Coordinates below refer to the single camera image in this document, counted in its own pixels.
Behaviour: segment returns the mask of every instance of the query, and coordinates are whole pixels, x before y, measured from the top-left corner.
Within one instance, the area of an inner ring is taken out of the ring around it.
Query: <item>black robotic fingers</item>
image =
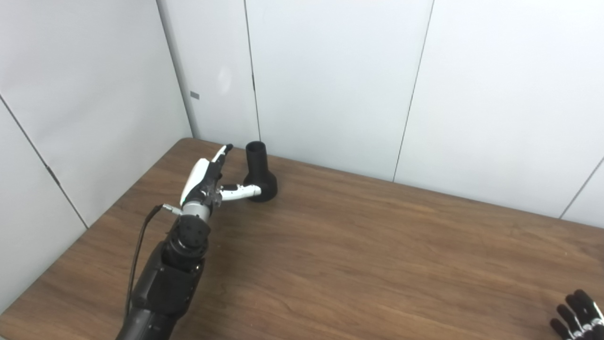
[[[556,310],[568,327],[559,319],[550,321],[562,340],[604,340],[602,313],[590,296],[579,289],[565,300],[570,309],[561,304]]]

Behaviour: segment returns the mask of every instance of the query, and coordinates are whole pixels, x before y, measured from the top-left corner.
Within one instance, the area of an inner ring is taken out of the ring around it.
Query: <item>white robotic hand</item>
[[[218,161],[218,159],[221,155],[226,155],[226,153],[225,153],[226,150],[227,150],[227,146],[225,145],[220,150],[218,150],[218,152],[216,153],[216,155],[214,156],[214,158],[212,159],[211,162],[214,163],[214,162]],[[199,159],[197,161],[197,163],[195,163],[195,165],[193,166],[193,169],[191,170],[191,174],[189,174],[189,177],[184,186],[184,189],[182,190],[181,200],[180,200],[181,206],[183,205],[189,192],[191,192],[191,190],[193,190],[193,188],[205,178],[206,172],[208,171],[208,167],[211,162],[205,158],[202,158],[202,159]],[[247,186],[243,186],[243,185],[239,185],[239,184],[224,185],[224,186],[221,186],[220,189],[217,190],[215,203],[220,205],[221,201],[240,200],[241,198],[258,196],[261,193],[262,193],[262,190],[257,185],[247,185]]]

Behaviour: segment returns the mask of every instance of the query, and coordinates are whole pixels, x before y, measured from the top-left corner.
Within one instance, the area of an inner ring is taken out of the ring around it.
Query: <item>robotic hand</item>
[[[208,220],[222,201],[249,198],[264,202],[277,195],[277,179],[268,171],[266,147],[262,142],[246,146],[249,174],[243,185],[219,186],[220,173],[232,145],[223,146],[212,161],[200,159],[181,195],[181,208],[168,204],[153,208],[145,219],[134,255],[126,295],[124,324],[117,340],[168,340],[188,310],[208,249]],[[132,289],[136,261],[144,231],[162,208],[177,215],[172,229],[149,256]]]
[[[558,319],[550,321],[551,327],[562,340],[604,340],[604,321],[598,305],[583,290],[567,295],[566,303],[573,310],[561,304],[558,314],[568,324],[568,328]]]

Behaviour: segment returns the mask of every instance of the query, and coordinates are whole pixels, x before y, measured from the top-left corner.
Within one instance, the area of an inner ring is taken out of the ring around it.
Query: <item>robotic arm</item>
[[[268,201],[277,194],[277,179],[268,171],[262,142],[246,146],[249,174],[243,185],[217,184],[232,148],[225,145],[212,161],[200,159],[195,164],[182,192],[180,209],[167,204],[157,206],[145,220],[144,226],[161,208],[177,215],[165,240],[149,256],[131,298],[131,286],[128,288],[126,318],[116,340],[168,340],[178,319],[187,312],[204,270],[210,234],[208,220],[213,209],[222,201],[246,197]]]

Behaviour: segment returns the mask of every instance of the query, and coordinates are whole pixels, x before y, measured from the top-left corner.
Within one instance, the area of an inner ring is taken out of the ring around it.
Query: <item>white wall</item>
[[[562,218],[604,228],[604,159]]]
[[[0,93],[90,225],[191,133],[156,3],[3,4]]]
[[[602,158],[604,3],[436,1],[396,182],[559,217]]]
[[[195,137],[258,140],[243,0],[159,0]],[[199,95],[191,97],[191,91]]]
[[[430,0],[248,0],[269,152],[392,180]]]
[[[250,63],[291,159],[559,217],[602,156],[599,1],[436,0],[417,82],[431,1],[161,1],[202,138],[255,136]]]
[[[86,228],[1,101],[0,141],[2,313]]]

